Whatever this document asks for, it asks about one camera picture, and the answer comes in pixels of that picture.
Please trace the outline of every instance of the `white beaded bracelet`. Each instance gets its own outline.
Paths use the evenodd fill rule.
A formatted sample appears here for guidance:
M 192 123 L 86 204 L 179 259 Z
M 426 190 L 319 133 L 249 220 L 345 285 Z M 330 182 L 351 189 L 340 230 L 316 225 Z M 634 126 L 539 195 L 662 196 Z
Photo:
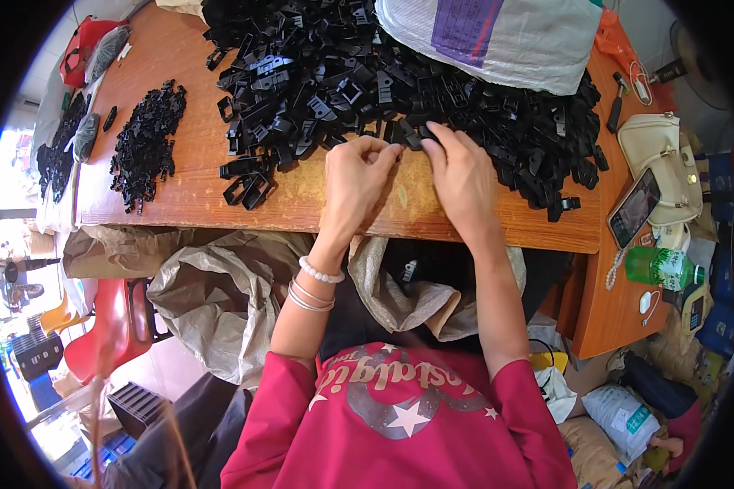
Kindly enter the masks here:
M 302 270 L 304 270 L 308 275 L 311 275 L 316 280 L 320 280 L 322 282 L 326 282 L 326 283 L 340 283 L 343 280 L 345 280 L 345 274 L 342 273 L 342 271 L 340 271 L 340 274 L 339 275 L 336 275 L 336 276 L 326 275 L 325 273 L 321 273 L 320 271 L 316 271 L 307 262 L 307 257 L 306 256 L 299 259 L 299 266 L 302 267 Z

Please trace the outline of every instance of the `red bag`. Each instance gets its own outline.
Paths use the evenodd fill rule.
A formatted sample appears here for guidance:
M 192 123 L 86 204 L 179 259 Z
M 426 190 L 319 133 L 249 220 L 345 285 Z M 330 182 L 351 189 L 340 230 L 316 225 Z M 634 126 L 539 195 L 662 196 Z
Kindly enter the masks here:
M 113 20 L 93 20 L 92 15 L 85 17 L 78 29 L 73 32 L 73 37 L 66 48 L 66 57 L 60 63 L 62 83 L 76 88 L 84 86 L 84 68 L 87 66 L 87 60 L 95 45 L 114 27 L 126 24 L 127 20 L 115 22 Z

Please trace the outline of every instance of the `woman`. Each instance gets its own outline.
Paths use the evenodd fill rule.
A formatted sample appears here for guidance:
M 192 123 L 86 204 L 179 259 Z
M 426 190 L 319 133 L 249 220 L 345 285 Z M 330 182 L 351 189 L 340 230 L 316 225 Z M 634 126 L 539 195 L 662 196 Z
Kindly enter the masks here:
M 490 158 L 465 133 L 427 126 L 440 141 L 422 142 L 438 199 L 475 262 L 483 357 L 365 344 L 316 378 L 343 255 L 402 153 L 366 136 L 338 145 L 326 155 L 320 234 L 278 317 L 223 487 L 576 487 L 528 362 Z

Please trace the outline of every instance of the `hand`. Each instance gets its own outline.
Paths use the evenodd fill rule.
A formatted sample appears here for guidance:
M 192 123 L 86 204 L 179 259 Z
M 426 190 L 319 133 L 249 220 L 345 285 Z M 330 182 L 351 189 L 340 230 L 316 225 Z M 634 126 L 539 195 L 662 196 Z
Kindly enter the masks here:
M 440 144 L 433 139 L 421 142 L 432 164 L 438 200 L 473 251 L 472 244 L 484 231 L 494 231 L 496 225 L 500 228 L 495 216 L 495 169 L 484 148 L 464 132 L 453 132 L 431 121 L 427 127 L 440 141 Z
M 343 250 L 378 202 L 402 146 L 370 136 L 335 146 L 326 154 L 326 205 L 321 234 Z

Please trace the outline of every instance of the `green plastic bottle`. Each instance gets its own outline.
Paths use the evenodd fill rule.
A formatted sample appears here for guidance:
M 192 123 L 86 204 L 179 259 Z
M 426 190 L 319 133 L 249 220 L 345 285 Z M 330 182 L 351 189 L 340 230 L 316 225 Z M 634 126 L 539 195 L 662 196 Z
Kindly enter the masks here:
M 633 247 L 626 255 L 628 280 L 669 290 L 682 290 L 705 280 L 705 269 L 678 249 Z

